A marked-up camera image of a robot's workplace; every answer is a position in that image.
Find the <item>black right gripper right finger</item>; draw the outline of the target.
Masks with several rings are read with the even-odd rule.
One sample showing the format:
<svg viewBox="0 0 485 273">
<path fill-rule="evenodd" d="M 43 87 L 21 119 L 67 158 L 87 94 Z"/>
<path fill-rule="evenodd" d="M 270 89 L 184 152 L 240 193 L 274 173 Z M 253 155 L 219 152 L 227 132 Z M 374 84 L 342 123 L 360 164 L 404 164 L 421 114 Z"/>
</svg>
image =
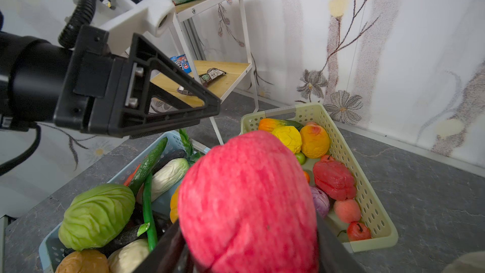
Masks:
<svg viewBox="0 0 485 273">
<path fill-rule="evenodd" d="M 318 272 L 364 273 L 365 270 L 338 241 L 321 216 L 317 216 Z"/>
</svg>

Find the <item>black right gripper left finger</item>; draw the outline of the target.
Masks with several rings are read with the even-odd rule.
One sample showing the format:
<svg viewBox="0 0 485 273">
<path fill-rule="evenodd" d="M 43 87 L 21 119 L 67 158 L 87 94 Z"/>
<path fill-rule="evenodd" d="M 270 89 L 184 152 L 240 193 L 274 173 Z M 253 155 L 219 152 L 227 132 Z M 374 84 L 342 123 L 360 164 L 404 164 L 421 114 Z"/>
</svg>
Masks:
<svg viewBox="0 0 485 273">
<path fill-rule="evenodd" d="M 177 220 L 134 273 L 189 272 L 189 250 Z"/>
</svg>

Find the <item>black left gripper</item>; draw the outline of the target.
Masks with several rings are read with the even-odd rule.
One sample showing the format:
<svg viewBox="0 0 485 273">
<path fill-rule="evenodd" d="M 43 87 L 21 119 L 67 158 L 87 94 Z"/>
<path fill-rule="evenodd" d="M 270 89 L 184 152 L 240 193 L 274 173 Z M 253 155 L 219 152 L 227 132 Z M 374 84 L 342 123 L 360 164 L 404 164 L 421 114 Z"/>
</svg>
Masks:
<svg viewBox="0 0 485 273">
<path fill-rule="evenodd" d="M 84 25 L 59 93 L 53 123 L 81 133 L 138 137 L 220 113 L 221 100 L 147 38 L 134 34 L 130 55 L 111 53 L 109 33 Z"/>
</svg>

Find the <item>pink dragon fruit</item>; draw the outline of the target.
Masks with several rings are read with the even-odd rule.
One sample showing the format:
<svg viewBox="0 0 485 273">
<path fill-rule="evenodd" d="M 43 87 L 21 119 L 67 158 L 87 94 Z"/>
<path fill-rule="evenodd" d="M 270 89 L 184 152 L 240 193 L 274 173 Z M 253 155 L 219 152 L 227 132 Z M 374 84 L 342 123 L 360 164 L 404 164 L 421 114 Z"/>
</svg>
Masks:
<svg viewBox="0 0 485 273">
<path fill-rule="evenodd" d="M 179 224 L 200 272 L 317 272 L 317 214 L 295 155 L 252 131 L 187 172 Z"/>
</svg>

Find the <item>light blue vegetable basket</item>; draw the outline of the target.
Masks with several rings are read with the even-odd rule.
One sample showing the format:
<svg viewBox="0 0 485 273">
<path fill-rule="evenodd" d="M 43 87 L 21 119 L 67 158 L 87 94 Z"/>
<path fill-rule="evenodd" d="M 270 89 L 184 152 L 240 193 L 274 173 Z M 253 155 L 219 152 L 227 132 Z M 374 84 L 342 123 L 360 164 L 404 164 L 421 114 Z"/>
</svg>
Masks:
<svg viewBox="0 0 485 273">
<path fill-rule="evenodd" d="M 149 253 L 171 240 L 178 188 L 208 149 L 185 130 L 159 137 L 108 183 L 76 196 L 41 243 L 45 272 L 151 272 Z"/>
</svg>

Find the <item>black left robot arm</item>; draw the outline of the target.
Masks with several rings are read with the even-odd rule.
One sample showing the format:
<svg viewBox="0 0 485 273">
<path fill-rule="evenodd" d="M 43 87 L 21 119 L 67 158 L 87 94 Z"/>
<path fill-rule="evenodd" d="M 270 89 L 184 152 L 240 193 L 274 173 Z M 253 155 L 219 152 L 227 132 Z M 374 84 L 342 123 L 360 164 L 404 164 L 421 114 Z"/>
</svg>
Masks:
<svg viewBox="0 0 485 273">
<path fill-rule="evenodd" d="M 1 129 L 135 138 L 217 116 L 221 100 L 145 38 L 175 24 L 171 0 L 78 0 L 57 45 L 2 32 Z"/>
</svg>

